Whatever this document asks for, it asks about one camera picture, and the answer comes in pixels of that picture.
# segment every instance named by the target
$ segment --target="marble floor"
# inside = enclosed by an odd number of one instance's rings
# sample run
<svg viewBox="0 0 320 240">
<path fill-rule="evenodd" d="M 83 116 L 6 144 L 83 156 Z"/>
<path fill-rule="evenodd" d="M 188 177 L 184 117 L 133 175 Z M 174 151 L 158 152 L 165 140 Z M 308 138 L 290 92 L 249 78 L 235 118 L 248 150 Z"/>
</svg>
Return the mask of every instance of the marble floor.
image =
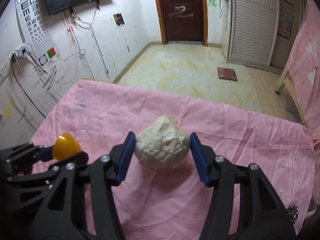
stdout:
<svg viewBox="0 0 320 240">
<path fill-rule="evenodd" d="M 238 82 L 218 78 L 217 67 L 236 71 Z M 226 63 L 220 48 L 189 44 L 150 46 L 119 84 L 199 97 L 299 122 L 286 111 L 290 98 L 274 93 L 278 74 Z"/>
</svg>

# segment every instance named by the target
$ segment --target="yellow object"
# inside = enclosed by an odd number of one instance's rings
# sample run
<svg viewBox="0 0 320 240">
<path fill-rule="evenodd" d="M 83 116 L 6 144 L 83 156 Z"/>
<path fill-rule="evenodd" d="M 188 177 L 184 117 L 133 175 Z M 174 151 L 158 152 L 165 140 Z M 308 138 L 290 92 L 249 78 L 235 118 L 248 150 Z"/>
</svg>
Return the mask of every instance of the yellow object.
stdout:
<svg viewBox="0 0 320 240">
<path fill-rule="evenodd" d="M 57 161 L 66 159 L 78 152 L 81 152 L 81 147 L 76 139 L 69 133 L 63 133 L 59 136 L 52 149 L 52 156 Z"/>
</svg>

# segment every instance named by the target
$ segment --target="pink fabric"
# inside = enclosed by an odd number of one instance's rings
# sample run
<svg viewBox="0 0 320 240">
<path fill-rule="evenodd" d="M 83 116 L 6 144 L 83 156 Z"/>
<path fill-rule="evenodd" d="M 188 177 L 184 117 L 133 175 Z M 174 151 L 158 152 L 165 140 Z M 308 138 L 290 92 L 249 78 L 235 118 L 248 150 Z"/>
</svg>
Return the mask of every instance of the pink fabric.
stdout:
<svg viewBox="0 0 320 240">
<path fill-rule="evenodd" d="M 203 144 L 232 163 L 257 163 L 286 208 L 298 206 L 295 229 L 301 229 L 312 194 L 315 153 L 310 131 L 293 122 L 198 98 L 79 81 L 48 114 L 32 142 L 50 146 L 69 132 L 92 163 L 122 143 L 130 130 L 138 135 L 163 114 L 176 118 L 188 134 L 196 132 Z M 33 172 L 48 165 L 37 163 Z M 128 240 L 198 239 L 212 197 L 191 154 L 180 167 L 159 171 L 144 169 L 133 156 L 126 180 L 113 193 Z M 230 232 L 236 231 L 238 209 L 236 188 Z M 87 220 L 94 232 L 89 209 Z"/>
<path fill-rule="evenodd" d="M 320 11 L 307 0 L 305 21 L 294 41 L 287 67 L 316 151 L 314 199 L 320 204 Z"/>
</svg>

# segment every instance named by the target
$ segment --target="colorful poster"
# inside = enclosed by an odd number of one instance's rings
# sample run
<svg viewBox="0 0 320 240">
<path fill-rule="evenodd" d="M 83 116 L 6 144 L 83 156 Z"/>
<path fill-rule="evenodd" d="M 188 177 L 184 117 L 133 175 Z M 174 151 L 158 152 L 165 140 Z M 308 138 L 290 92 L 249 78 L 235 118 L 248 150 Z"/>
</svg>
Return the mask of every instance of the colorful poster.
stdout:
<svg viewBox="0 0 320 240">
<path fill-rule="evenodd" d="M 17 0 L 16 10 L 26 43 L 44 65 L 58 54 L 58 48 L 44 25 L 38 0 Z"/>
<path fill-rule="evenodd" d="M 287 0 L 280 0 L 278 35 L 290 40 L 293 25 L 294 5 Z"/>
</svg>

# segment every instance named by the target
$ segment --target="wooden door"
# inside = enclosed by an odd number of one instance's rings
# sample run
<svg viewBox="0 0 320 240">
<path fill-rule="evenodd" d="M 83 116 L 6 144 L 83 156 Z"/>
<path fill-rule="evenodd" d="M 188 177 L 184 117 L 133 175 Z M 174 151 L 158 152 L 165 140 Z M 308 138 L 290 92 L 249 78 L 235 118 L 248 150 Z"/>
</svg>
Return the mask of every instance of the wooden door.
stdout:
<svg viewBox="0 0 320 240">
<path fill-rule="evenodd" d="M 168 41 L 203 41 L 202 0 L 161 0 Z"/>
</svg>

